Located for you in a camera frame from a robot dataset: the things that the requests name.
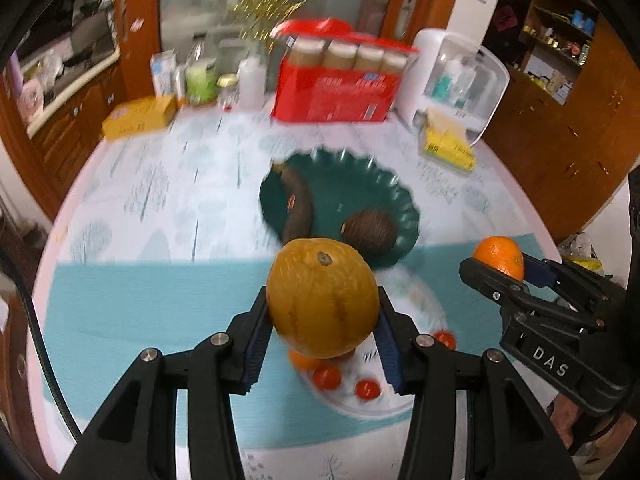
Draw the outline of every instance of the barcode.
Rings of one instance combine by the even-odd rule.
[[[367,107],[367,111],[364,112],[364,119],[368,120],[370,118],[373,117],[373,112],[376,111],[376,108],[378,107],[378,105],[371,105],[369,107]]]

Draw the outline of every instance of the screw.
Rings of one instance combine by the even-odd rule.
[[[492,363],[500,363],[504,359],[504,354],[495,348],[489,348],[486,351],[486,356]]]
[[[158,357],[158,350],[155,348],[145,348],[142,352],[140,352],[140,359],[142,359],[145,363],[153,361],[156,357]]]
[[[211,344],[214,346],[222,346],[229,341],[229,334],[226,332],[216,332],[211,336]]]
[[[418,346],[429,348],[435,344],[435,339],[429,334],[420,334],[416,336],[415,342]]]

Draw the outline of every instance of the pink table edge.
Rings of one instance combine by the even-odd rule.
[[[95,168],[103,160],[108,147],[108,143],[104,140],[96,147],[91,157],[78,174],[73,186],[69,190],[49,234],[49,239],[47,240],[47,244],[42,254],[40,267],[38,268],[36,282],[33,289],[33,304],[36,309],[41,330],[44,330],[44,320],[46,319],[47,304],[49,303],[49,291],[53,280],[53,273],[56,269],[57,256],[60,252],[62,243],[65,240],[69,222],[71,221],[79,203],[81,203],[84,192],[86,191],[88,184],[91,182],[91,176],[94,173]],[[546,230],[538,212],[533,207],[520,185],[514,179],[513,175],[509,170],[507,170],[502,161],[484,143],[484,141],[480,140],[475,145],[475,149],[479,154],[481,154],[482,160],[490,163],[492,169],[498,175],[514,202],[522,211],[532,229],[532,233],[536,237],[536,240],[542,249],[544,257],[560,261],[561,259],[558,249],[549,235],[549,232]],[[57,461],[49,437],[49,432],[47,431],[45,400],[42,395],[42,388],[44,386],[42,384],[42,374],[31,335],[28,335],[27,341],[27,370],[31,410],[33,413],[36,433],[47,463],[49,463],[53,468],[56,468]],[[537,379],[532,372],[523,366],[519,366],[518,371],[523,374],[529,385],[531,385],[531,381],[535,381]],[[551,402],[553,396],[555,396],[555,391],[546,386],[540,388],[540,390],[541,391],[538,392],[539,400],[540,396],[544,396],[545,399],[548,399],[548,402]]]

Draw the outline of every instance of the green plate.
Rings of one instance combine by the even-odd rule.
[[[352,214],[368,208],[387,211],[398,226],[394,248],[381,256],[366,258],[372,269],[390,267],[405,256],[418,239],[420,213],[411,192],[398,177],[381,170],[372,158],[357,158],[347,150],[294,153],[287,161],[307,181],[314,198],[312,237],[341,240],[340,227]],[[287,200],[280,176],[270,171],[260,186],[264,221],[282,240],[287,219]]]

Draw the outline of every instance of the das logo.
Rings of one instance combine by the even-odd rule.
[[[556,356],[546,353],[542,346],[536,348],[536,351],[533,352],[533,358],[536,361],[540,361],[543,367],[555,372],[558,377],[563,377],[569,369],[568,364],[560,363],[559,361],[556,363]]]

